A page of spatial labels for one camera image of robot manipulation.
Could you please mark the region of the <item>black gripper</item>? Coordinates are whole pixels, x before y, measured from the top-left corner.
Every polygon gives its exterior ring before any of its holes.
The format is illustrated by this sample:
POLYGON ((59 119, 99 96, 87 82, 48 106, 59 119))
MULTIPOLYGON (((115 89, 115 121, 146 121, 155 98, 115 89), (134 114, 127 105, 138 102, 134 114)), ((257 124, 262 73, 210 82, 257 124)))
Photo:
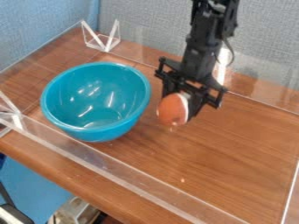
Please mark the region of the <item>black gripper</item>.
POLYGON ((219 84, 211 73, 205 78, 195 80, 186 77, 179 69, 179 61, 161 57, 154 76, 163 82, 163 97, 181 91, 191 95, 189 100, 189 120, 191 120, 206 104, 215 109, 221 107, 229 89, 219 84))

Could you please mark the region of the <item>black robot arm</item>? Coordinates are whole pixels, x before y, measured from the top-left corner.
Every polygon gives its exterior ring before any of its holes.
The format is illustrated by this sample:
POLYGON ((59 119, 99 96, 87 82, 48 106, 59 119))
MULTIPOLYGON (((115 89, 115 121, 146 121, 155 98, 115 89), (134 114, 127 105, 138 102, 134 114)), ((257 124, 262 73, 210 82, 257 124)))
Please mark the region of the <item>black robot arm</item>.
POLYGON ((163 81, 157 108, 162 124, 185 125, 203 106, 221 107, 227 88, 213 76, 221 48, 238 27, 239 0, 191 0, 191 32, 181 61, 162 57, 155 76, 163 81))

